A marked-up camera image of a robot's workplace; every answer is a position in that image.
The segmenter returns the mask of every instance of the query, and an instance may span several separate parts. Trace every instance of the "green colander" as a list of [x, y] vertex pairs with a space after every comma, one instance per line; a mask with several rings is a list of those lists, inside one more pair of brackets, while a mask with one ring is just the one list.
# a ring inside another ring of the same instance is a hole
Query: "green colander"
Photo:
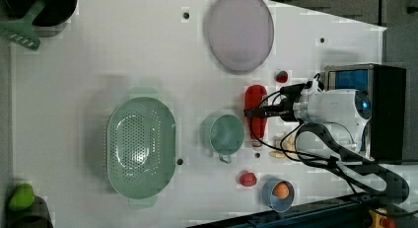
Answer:
[[172, 112], [149, 97], [129, 100], [107, 126], [107, 172], [116, 191], [133, 199], [151, 197], [172, 179], [175, 168]]

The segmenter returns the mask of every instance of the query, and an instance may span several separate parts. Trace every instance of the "small blue container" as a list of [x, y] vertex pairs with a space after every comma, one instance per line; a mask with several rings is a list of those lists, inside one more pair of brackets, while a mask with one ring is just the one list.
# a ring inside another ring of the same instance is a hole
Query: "small blue container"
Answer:
[[[284, 199], [274, 194], [274, 188], [276, 188], [276, 186], [282, 182], [285, 183], [286, 186], [289, 188], [289, 195]], [[271, 179], [267, 181], [264, 187], [262, 188], [262, 199], [264, 203], [277, 212], [287, 211], [292, 206], [294, 197], [295, 191], [293, 189], [292, 184], [280, 179]]]

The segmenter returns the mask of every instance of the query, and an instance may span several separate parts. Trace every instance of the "orange ball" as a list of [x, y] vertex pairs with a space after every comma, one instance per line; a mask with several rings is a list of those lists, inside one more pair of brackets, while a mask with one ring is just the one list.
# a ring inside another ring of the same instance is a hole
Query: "orange ball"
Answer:
[[274, 191], [273, 191], [273, 193], [276, 195], [276, 196], [278, 196], [278, 197], [280, 197], [280, 198], [282, 198], [282, 199], [284, 199], [284, 198], [286, 198], [286, 197], [288, 197], [289, 196], [289, 187], [286, 185], [286, 183], [284, 183], [284, 182], [281, 182], [281, 183], [279, 183], [275, 188], [274, 188]]

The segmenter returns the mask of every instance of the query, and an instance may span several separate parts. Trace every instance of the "black cable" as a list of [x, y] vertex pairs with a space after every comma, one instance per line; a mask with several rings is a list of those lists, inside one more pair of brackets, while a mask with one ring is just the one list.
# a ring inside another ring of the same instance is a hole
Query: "black cable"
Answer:
[[[265, 102], [265, 101], [268, 101], [268, 99], [269, 98], [271, 98], [272, 96], [274, 96], [274, 95], [276, 95], [276, 94], [278, 94], [278, 93], [280, 93], [280, 91], [276, 91], [276, 92], [273, 92], [272, 94], [270, 94], [270, 95], [268, 95], [266, 98], [264, 98], [259, 104], [258, 104], [258, 108]], [[282, 146], [282, 144], [283, 144], [283, 141], [289, 136], [289, 135], [291, 135], [293, 132], [295, 132], [298, 128], [300, 128], [302, 125], [300, 124], [297, 128], [295, 128], [295, 129], [293, 129], [290, 133], [288, 133], [284, 138], [282, 138], [282, 140], [281, 140], [281, 142], [280, 142], [280, 147], [281, 148], [278, 148], [278, 147], [275, 147], [275, 146], [272, 146], [272, 145], [269, 145], [269, 144], [267, 144], [267, 143], [265, 143], [263, 140], [261, 140], [255, 133], [254, 133], [254, 130], [252, 129], [252, 120], [253, 120], [253, 118], [251, 117], [250, 118], [250, 120], [249, 120], [249, 129], [250, 129], [250, 132], [251, 132], [251, 134], [253, 135], [253, 137], [255, 137], [255, 139], [258, 141], [258, 142], [260, 142], [261, 144], [263, 144], [263, 145], [265, 145], [265, 146], [267, 146], [267, 147], [269, 147], [269, 148], [272, 148], [272, 149], [275, 149], [275, 150], [278, 150], [278, 151], [281, 151], [281, 152], [283, 152], [283, 154], [288, 158], [288, 159], [290, 159], [290, 160], [292, 160], [292, 161], [296, 161], [296, 162], [302, 162], [300, 159], [295, 159], [295, 158], [293, 158], [293, 157], [290, 157], [287, 153], [294, 153], [294, 154], [297, 154], [297, 155], [302, 155], [302, 156], [308, 156], [308, 157], [311, 157], [311, 158], [309, 158], [309, 159], [305, 159], [306, 161], [327, 161], [327, 159], [326, 158], [323, 158], [323, 157], [320, 157], [320, 156], [318, 156], [318, 155], [315, 155], [315, 154], [310, 154], [310, 153], [304, 153], [304, 152], [298, 152], [298, 151], [289, 151], [289, 150], [285, 150], [285, 149], [283, 149], [283, 146]]]
[[317, 81], [319, 81], [320, 73], [316, 73], [313, 77], [316, 78]]
[[276, 100], [280, 97], [281, 95], [280, 94], [278, 94], [274, 99], [273, 99], [273, 102], [271, 102], [271, 105], [274, 105], [274, 103], [276, 102]]
[[384, 217], [387, 217], [387, 218], [401, 218], [401, 217], [407, 217], [407, 216], [412, 216], [412, 215], [415, 215], [415, 214], [418, 214], [418, 210], [415, 210], [415, 211], [412, 211], [412, 212], [405, 212], [405, 213], [403, 213], [403, 214], [398, 214], [398, 215], [396, 215], [396, 214], [386, 214], [386, 213], [383, 213], [383, 212], [380, 212], [380, 211], [377, 211], [376, 209], [374, 209], [374, 208], [372, 208], [370, 205], [368, 205], [367, 204], [367, 202], [366, 201], [364, 201], [362, 198], [361, 198], [361, 196], [359, 195], [359, 193], [354, 189], [354, 187], [353, 187], [353, 184], [351, 184], [351, 182], [349, 182], [348, 180], [347, 180], [347, 174], [345, 174], [343, 171], [342, 171], [342, 169], [341, 168], [339, 168], [338, 166], [336, 167], [336, 170], [337, 171], [339, 171], [339, 174], [340, 175], [338, 175], [340, 178], [342, 178], [347, 184], [348, 184], [348, 186], [350, 187], [350, 189], [351, 189], [351, 191], [354, 193], [354, 195], [356, 195], [357, 196], [357, 201], [359, 201], [360, 203], [363, 203], [363, 204], [366, 204], [366, 206], [370, 209], [370, 210], [372, 210], [374, 213], [376, 213], [376, 214], [378, 214], [378, 215], [381, 215], [381, 216], [384, 216]]

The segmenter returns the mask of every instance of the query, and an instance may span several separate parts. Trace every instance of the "screw hole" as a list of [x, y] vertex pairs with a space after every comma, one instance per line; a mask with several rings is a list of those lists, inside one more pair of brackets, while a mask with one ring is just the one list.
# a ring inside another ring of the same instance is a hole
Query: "screw hole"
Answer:
[[183, 163], [184, 163], [184, 161], [183, 161], [181, 158], [177, 160], [177, 164], [178, 164], [179, 166], [181, 166]]
[[189, 18], [190, 18], [190, 14], [189, 14], [189, 13], [187, 13], [187, 12], [185, 12], [185, 13], [183, 13], [183, 17], [184, 17], [185, 19], [189, 19]]

